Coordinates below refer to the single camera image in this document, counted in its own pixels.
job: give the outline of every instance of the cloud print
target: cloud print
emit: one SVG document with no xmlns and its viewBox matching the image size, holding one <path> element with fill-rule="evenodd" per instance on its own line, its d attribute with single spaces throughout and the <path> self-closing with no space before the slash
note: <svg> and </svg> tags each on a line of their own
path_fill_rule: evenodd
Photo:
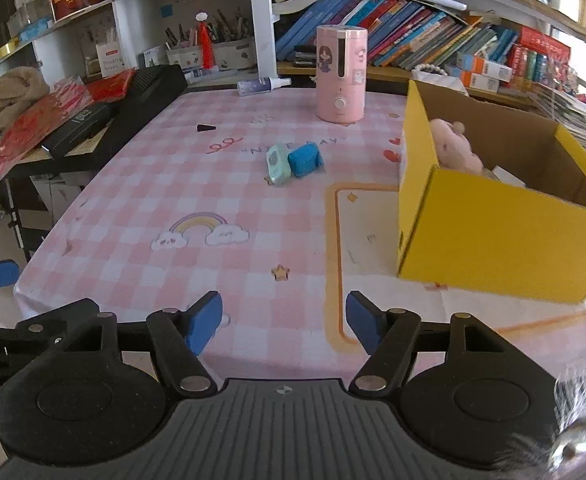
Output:
<svg viewBox="0 0 586 480">
<path fill-rule="evenodd" d="M 249 231 L 244 231 L 239 225 L 218 225 L 204 242 L 209 246 L 243 244 L 249 239 Z"/>
<path fill-rule="evenodd" d="M 162 233 L 153 241 L 153 243 L 151 243 L 151 250 L 159 251 L 160 249 L 181 249 L 186 247 L 188 243 L 188 236 L 167 231 L 166 233 Z"/>
</svg>

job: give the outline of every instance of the pink plush toy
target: pink plush toy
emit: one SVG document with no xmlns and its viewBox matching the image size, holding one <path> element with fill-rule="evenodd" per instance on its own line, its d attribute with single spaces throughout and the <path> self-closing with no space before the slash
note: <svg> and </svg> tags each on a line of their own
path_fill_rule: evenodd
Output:
<svg viewBox="0 0 586 480">
<path fill-rule="evenodd" d="M 442 119 L 431 121 L 431 134 L 435 142 L 439 163 L 449 170 L 481 174 L 484 165 L 473 153 L 471 144 L 464 136 L 462 123 L 447 123 Z"/>
</svg>

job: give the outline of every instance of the open cardboard box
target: open cardboard box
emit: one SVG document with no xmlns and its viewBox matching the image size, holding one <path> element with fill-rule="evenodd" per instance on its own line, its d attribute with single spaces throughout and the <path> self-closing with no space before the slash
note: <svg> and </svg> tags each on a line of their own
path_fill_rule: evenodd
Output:
<svg viewBox="0 0 586 480">
<path fill-rule="evenodd" d="M 460 121 L 473 151 L 527 188 L 446 170 L 429 120 Z M 561 125 L 411 81 L 398 275 L 525 298 L 586 298 L 586 151 Z"/>
</svg>

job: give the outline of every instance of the brown towel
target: brown towel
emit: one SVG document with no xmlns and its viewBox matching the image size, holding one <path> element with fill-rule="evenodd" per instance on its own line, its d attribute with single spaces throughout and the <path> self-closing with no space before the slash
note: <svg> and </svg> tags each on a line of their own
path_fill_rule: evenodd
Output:
<svg viewBox="0 0 586 480">
<path fill-rule="evenodd" d="M 6 130 L 35 102 L 49 93 L 36 68 L 19 66 L 0 77 L 0 132 Z"/>
</svg>

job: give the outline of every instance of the plush toy ear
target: plush toy ear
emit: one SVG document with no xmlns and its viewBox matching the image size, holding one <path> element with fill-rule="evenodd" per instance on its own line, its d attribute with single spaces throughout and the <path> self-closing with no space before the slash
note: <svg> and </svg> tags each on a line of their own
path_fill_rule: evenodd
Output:
<svg viewBox="0 0 586 480">
<path fill-rule="evenodd" d="M 462 124 L 459 121 L 455 121 L 453 124 L 451 124 L 451 129 L 460 136 L 464 135 L 464 132 L 466 131 L 466 127 L 464 126 L 464 124 Z"/>
</svg>

